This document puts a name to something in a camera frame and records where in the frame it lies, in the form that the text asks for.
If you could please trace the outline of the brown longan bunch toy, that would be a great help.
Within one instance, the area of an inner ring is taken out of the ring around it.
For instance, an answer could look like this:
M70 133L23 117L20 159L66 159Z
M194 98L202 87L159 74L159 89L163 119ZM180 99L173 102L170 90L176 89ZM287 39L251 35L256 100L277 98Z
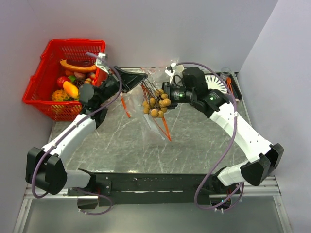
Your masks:
M141 83L143 91L143 113L150 115L152 118L164 118L169 107L172 107L172 101L163 89L156 88L149 81Z

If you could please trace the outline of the clear zip bag orange zipper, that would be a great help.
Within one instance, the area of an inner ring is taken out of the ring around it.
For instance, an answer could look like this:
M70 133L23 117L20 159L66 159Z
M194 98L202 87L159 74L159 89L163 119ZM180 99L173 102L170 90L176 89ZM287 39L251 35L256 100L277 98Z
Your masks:
M168 139L169 141L172 141L171 132L168 126L168 123L166 121L166 113L164 115L164 118L152 118L150 115L144 114L145 117L147 117L147 120L150 122L150 129L152 127L155 127L154 131L159 133L164 139Z

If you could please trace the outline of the orange mango toy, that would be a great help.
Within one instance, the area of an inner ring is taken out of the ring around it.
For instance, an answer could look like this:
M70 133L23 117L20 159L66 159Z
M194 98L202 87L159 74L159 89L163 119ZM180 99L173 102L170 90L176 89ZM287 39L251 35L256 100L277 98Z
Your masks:
M73 99L79 98L79 90L78 88L69 81L65 81L63 83L64 91Z

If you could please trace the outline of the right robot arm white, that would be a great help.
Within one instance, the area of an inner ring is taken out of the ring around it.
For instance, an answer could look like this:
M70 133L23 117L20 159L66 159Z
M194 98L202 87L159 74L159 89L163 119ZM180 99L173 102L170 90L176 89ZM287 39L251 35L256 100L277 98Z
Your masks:
M278 167L284 148L257 133L234 110L225 93L209 88L206 77L199 68L190 67L182 72L181 86L163 82L162 89L171 101L169 109L179 103L190 103L218 124L244 152L245 162L222 168L208 180L217 193L224 193L230 185L241 182L258 186Z

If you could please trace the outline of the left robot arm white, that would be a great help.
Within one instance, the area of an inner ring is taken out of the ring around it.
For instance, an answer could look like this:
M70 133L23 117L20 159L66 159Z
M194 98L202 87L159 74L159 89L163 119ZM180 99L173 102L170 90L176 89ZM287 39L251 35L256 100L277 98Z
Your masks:
M65 163L83 142L104 121L108 106L120 93L127 93L148 77L145 73L129 72L112 68L107 79L99 87L84 84L79 88L79 102L82 105L75 120L53 141L42 148L33 147L27 154L25 180L47 194L56 195L64 188L79 188L84 194L96 191L96 176L83 169L66 170Z

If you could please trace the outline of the cream ceramic mug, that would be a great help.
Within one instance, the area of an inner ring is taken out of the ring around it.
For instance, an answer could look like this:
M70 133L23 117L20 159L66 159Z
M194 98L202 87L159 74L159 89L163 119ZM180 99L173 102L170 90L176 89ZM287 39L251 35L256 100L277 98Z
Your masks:
M182 72L184 70L184 66L183 65L176 65L173 70L175 71L175 74L182 76Z

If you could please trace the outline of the clear drinking glass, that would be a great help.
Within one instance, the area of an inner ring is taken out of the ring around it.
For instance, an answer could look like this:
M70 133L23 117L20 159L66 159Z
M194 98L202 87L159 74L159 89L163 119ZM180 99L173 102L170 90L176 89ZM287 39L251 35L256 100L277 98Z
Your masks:
M227 78L231 75L231 69L227 68L227 67L223 67L221 69L221 74L220 74L220 78L225 82L227 80Z

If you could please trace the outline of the orange plastic spoon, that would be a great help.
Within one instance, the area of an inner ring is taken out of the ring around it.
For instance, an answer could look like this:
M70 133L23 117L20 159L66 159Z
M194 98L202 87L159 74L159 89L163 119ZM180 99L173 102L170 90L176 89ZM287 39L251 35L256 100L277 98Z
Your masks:
M230 89L232 95L234 95L233 87L232 87L232 80L231 80L231 78L229 76L227 77L226 82L227 82L227 86Z

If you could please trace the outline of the dark grape bunch toy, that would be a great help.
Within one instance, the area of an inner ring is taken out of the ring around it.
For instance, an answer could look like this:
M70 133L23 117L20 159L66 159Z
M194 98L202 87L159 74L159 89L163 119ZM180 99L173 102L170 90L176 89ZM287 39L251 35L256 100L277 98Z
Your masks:
M76 86L78 89L80 88L80 86L82 86L84 84L84 81L82 80L74 80L73 81L73 85Z

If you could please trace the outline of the green leaf toy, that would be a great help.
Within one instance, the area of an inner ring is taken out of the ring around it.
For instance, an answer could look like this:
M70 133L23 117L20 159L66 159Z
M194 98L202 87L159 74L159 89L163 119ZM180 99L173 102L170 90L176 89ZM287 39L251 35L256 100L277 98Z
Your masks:
M76 80L76 77L74 75L69 75L68 79L73 83Z

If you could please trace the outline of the red apple toy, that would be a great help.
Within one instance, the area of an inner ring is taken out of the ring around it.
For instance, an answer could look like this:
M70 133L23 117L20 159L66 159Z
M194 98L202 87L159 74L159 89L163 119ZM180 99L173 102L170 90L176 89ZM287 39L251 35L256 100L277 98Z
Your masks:
M64 82L70 82L68 76L61 76L57 79L56 83L60 89L63 89Z

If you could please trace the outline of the spiky yellow fruit toy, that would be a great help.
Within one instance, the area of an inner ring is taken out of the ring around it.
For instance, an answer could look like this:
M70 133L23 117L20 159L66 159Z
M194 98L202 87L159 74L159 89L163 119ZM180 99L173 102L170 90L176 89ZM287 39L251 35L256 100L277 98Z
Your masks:
M52 94L52 101L69 101L70 96L65 90L56 90Z

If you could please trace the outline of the red plastic basket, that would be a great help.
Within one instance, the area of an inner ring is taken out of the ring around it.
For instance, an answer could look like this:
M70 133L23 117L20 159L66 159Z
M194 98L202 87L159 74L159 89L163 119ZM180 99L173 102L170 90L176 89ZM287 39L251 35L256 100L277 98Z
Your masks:
M30 78L23 96L23 102L31 105L54 121L73 121L81 111L77 101L52 101L52 94L59 89L57 79L65 75L60 61L95 61L87 52L104 52L103 40L91 39L53 39L50 40L41 55L35 74Z

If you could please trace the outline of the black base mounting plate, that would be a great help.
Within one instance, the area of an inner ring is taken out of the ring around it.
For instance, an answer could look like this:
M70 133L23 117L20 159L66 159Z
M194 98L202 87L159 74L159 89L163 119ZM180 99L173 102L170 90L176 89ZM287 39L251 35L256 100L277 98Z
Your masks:
M83 210L118 204L190 203L204 178L203 174L92 173L96 185L91 198L82 191L69 190L78 196L77 206Z

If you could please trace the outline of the aluminium rail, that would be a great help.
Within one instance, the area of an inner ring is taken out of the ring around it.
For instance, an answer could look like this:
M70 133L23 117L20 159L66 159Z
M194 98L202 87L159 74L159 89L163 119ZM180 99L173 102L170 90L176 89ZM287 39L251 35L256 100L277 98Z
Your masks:
M93 195L86 195L86 194L68 194L68 189L62 189L58 194L52 195L47 194L43 198L46 199L96 199L97 196ZM39 195L42 195L44 193L43 190L37 189L36 192ZM122 191L123 194L153 194L156 191ZM159 191L157 193L160 194L168 194L169 191ZM182 191L172 191L174 194L180 194ZM210 194L211 198L224 198L228 194ZM281 191L279 189L279 186L277 184L277 180L275 176L270 176L266 178L263 183L259 186L251 186L249 183L244 183L244 190L242 196L244 197L259 197L259 196L281 196ZM27 185L24 196L24 199L35 199L35 197L32 194L31 186L30 184Z

